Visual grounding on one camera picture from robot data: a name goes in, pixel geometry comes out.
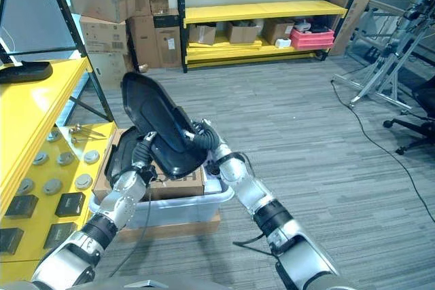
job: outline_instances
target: red plastic basket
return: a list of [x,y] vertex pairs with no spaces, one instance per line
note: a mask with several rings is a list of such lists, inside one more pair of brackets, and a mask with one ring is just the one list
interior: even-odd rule
[[301,33],[296,29],[290,33],[292,46],[297,50],[318,50],[331,48],[334,44],[334,31],[323,33]]

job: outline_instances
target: clear plastic bin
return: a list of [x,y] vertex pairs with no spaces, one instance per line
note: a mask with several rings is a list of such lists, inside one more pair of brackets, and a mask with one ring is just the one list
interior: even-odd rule
[[[215,178],[204,174],[207,179]],[[221,183],[222,192],[218,194],[205,194],[186,198],[151,201],[149,226],[181,224],[189,222],[210,221],[219,209],[219,206],[234,196],[234,191],[225,183]],[[95,212],[99,209],[98,199],[91,194],[89,209]],[[136,206],[133,218],[127,223],[128,228],[141,228],[147,218],[148,202],[140,202]]]

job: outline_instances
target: metal frame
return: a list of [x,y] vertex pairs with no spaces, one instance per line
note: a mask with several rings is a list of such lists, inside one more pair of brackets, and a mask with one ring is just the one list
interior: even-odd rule
[[[7,0],[0,0],[0,26],[2,23],[2,18],[4,15],[4,8],[5,3]],[[64,52],[64,51],[74,51],[77,50],[80,53],[80,56],[82,58],[88,57],[88,53],[86,51],[86,48],[84,47],[84,44],[82,42],[82,38],[80,37],[80,34],[77,30],[77,27],[75,26],[73,16],[71,15],[71,11],[69,10],[69,6],[67,4],[66,0],[56,0],[59,10],[63,15],[63,18],[65,20],[65,24],[67,25],[69,32],[71,34],[71,37],[74,42],[74,46],[71,47],[58,47],[58,48],[51,48],[51,49],[41,49],[41,50],[33,50],[33,51],[14,51],[14,52],[6,52],[3,46],[0,44],[0,59],[3,63],[11,63],[12,59],[10,56],[18,56],[18,55],[25,55],[25,54],[43,54],[48,52]],[[103,93],[103,90],[101,89],[101,85],[97,79],[97,75],[94,72],[94,68],[92,67],[92,71],[88,72],[90,81],[92,82],[92,85],[94,86],[95,92],[97,93],[97,96],[101,102],[101,105],[103,106],[105,114],[93,109],[89,105],[84,104],[82,101],[79,101],[76,98],[70,97],[70,100],[74,102],[74,104],[80,105],[81,107],[85,108],[86,110],[89,110],[98,116],[106,119],[109,122],[114,121],[114,115],[112,114],[109,104],[107,103],[107,99]]]

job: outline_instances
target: black cable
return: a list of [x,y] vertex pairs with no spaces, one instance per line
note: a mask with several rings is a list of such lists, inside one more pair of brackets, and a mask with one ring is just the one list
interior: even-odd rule
[[247,164],[249,165],[249,169],[251,169],[251,173],[252,173],[252,176],[254,177],[254,178],[256,178],[257,176],[256,176],[256,172],[254,171],[254,168],[252,167],[252,163],[251,163],[251,160],[249,159],[249,157],[246,155],[246,153],[244,153],[244,152],[240,152],[240,154],[245,158],[245,160],[247,161]]
[[276,258],[276,256],[273,255],[272,253],[268,253],[266,251],[262,251],[262,250],[257,249],[257,248],[252,248],[252,247],[246,246],[247,244],[251,244],[251,243],[253,243],[253,242],[255,242],[263,237],[264,237],[264,234],[261,234],[259,236],[256,236],[255,238],[252,238],[252,239],[249,239],[246,241],[233,241],[232,244],[235,246],[241,247],[241,248],[249,249],[251,251],[256,251],[257,253],[265,254],[265,255],[272,256],[272,257]]
[[396,158],[393,154],[391,154],[388,150],[386,150],[384,147],[380,146],[378,143],[376,143],[374,140],[372,140],[372,139],[367,135],[367,133],[366,133],[366,131],[365,131],[365,129],[364,129],[364,126],[363,126],[363,124],[362,124],[362,122],[361,122],[361,119],[360,119],[359,115],[358,115],[354,110],[352,110],[351,107],[349,107],[348,105],[346,105],[346,104],[341,100],[341,98],[340,98],[340,96],[338,95],[338,92],[337,92],[337,90],[336,90],[336,88],[335,88],[334,81],[331,81],[331,84],[332,84],[332,88],[334,89],[334,93],[335,93],[335,95],[336,95],[338,101],[341,103],[341,105],[344,106],[344,107],[346,107],[346,108],[348,108],[348,110],[350,110],[350,112],[352,112],[353,115],[356,117],[356,119],[357,119],[357,121],[358,121],[358,124],[360,125],[361,131],[362,131],[362,134],[363,134],[363,135],[364,135],[364,136],[365,136],[365,137],[366,137],[366,138],[367,138],[371,143],[373,143],[373,144],[376,145],[378,148],[382,149],[386,154],[388,154],[389,156],[391,156],[391,157],[392,157],[392,158],[393,158],[397,163],[399,163],[399,165],[403,168],[403,170],[405,170],[405,172],[407,173],[409,179],[411,180],[411,183],[413,184],[413,187],[414,187],[415,193],[417,194],[417,196],[418,196],[418,198],[420,199],[421,203],[424,205],[424,208],[426,209],[426,212],[428,212],[428,215],[429,215],[430,219],[432,220],[432,222],[435,223],[435,219],[434,219],[434,217],[433,217],[432,214],[430,213],[429,208],[428,208],[426,202],[424,201],[424,199],[421,197],[419,191],[417,190],[417,187],[415,186],[415,182],[414,182],[413,176],[411,176],[411,174],[410,174],[410,172],[408,171],[408,169],[406,168],[406,166],[403,165],[403,163],[401,163],[401,161],[399,161],[399,159],[397,159],[397,158]]
[[135,246],[131,249],[130,253],[128,253],[128,255],[126,257],[124,257],[124,259],[116,266],[115,270],[113,270],[110,274],[109,277],[111,278],[120,268],[121,266],[124,265],[124,263],[126,261],[128,261],[128,259],[130,258],[130,256],[136,251],[137,247],[139,246],[139,244],[142,242],[143,237],[145,236],[145,233],[147,231],[148,228],[148,223],[150,222],[150,211],[151,211],[151,191],[150,191],[150,187],[147,186],[147,192],[148,192],[148,212],[147,212],[147,219],[145,221],[145,226],[143,227],[142,230],[142,234],[139,237],[139,239],[137,240]]

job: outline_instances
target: black object on shelf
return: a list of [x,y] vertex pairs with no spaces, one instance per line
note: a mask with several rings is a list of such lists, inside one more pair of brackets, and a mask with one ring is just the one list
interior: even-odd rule
[[22,61],[22,66],[11,66],[0,70],[0,84],[41,81],[53,74],[48,61]]

